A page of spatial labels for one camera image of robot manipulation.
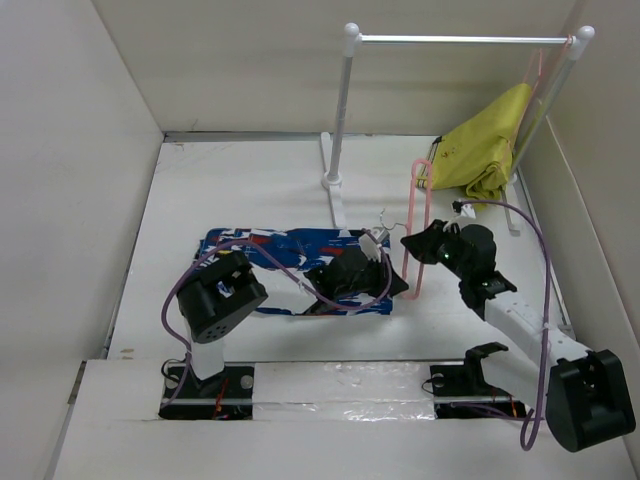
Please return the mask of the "blue white patterned trousers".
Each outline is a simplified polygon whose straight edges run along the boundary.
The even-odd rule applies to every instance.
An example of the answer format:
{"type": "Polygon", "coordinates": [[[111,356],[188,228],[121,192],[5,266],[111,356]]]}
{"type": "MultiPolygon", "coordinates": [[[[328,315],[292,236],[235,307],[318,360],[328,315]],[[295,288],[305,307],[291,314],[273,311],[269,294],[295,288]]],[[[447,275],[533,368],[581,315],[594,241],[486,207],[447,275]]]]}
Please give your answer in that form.
{"type": "MultiPolygon", "coordinates": [[[[329,263],[346,248],[358,248],[358,238],[363,230],[343,230],[326,228],[295,228],[274,230],[259,228],[214,228],[209,230],[194,254],[195,259],[208,254],[215,247],[235,239],[248,240],[248,245],[234,245],[234,250],[245,253],[258,280],[265,286],[269,298],[257,309],[262,315],[310,316],[305,313],[316,298],[293,281],[288,275],[263,256],[268,252],[276,261],[293,275],[303,280],[303,273],[323,263],[329,263]]],[[[382,251],[390,252],[390,240],[383,244],[382,251]]],[[[337,311],[317,315],[389,315],[393,310],[393,298],[385,298],[374,305],[373,298],[366,294],[351,297],[347,305],[367,306],[362,311],[337,311]]]]}

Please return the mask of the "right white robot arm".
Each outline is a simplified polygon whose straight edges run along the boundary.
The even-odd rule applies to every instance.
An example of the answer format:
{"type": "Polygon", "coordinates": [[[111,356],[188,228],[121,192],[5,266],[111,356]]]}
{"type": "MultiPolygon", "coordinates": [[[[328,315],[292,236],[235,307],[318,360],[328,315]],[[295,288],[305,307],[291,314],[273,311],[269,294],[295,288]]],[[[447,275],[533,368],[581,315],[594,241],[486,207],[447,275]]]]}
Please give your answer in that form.
{"type": "Polygon", "coordinates": [[[578,452],[635,431],[620,359],[609,350],[591,350],[546,322],[497,270],[488,228],[435,220],[401,243],[420,263],[441,264],[453,273],[465,305],[537,365],[536,377],[544,384],[527,389],[517,383],[511,392],[520,400],[531,394],[543,405],[547,426],[565,450],[578,452]]]}

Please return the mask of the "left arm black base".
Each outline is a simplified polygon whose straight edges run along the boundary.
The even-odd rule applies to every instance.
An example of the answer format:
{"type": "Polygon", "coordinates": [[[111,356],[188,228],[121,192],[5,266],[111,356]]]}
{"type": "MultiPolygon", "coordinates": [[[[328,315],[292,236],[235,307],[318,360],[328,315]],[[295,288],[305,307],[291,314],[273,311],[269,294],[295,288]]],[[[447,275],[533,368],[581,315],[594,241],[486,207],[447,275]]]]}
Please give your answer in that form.
{"type": "Polygon", "coordinates": [[[253,418],[254,364],[227,364],[206,380],[189,372],[184,363],[167,361],[162,367],[164,391],[159,417],[164,420],[239,421],[253,418]]]}

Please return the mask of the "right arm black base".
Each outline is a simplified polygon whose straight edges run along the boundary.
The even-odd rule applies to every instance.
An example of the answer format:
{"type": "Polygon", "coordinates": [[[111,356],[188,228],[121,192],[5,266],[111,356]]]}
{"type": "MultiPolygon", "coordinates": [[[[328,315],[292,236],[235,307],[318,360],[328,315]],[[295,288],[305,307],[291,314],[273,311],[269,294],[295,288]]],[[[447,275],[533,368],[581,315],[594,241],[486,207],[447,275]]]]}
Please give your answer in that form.
{"type": "Polygon", "coordinates": [[[485,381],[481,361],[508,348],[491,342],[465,352],[462,361],[435,363],[421,385],[433,398],[435,417],[444,419],[497,418],[523,421],[525,405],[506,391],[485,381]]]}

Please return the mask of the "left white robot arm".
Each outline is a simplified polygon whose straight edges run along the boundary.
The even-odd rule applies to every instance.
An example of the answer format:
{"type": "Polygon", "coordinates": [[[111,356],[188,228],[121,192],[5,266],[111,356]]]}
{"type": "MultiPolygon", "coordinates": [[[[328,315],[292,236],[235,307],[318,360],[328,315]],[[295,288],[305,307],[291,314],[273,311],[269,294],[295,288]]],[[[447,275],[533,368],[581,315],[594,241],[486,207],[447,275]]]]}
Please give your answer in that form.
{"type": "MultiPolygon", "coordinates": [[[[378,260],[350,248],[303,276],[304,283],[279,264],[268,252],[263,256],[316,298],[307,308],[310,316],[337,311],[362,311],[366,305],[347,305],[345,301],[360,294],[373,298],[374,305],[408,290],[408,284],[393,270],[384,253],[378,260]]],[[[220,340],[258,309],[268,293],[253,272],[253,266],[241,250],[230,250],[214,261],[191,272],[180,284],[176,297],[179,310],[190,333],[188,384],[201,396],[212,396],[222,387],[225,369],[220,340]]]]}

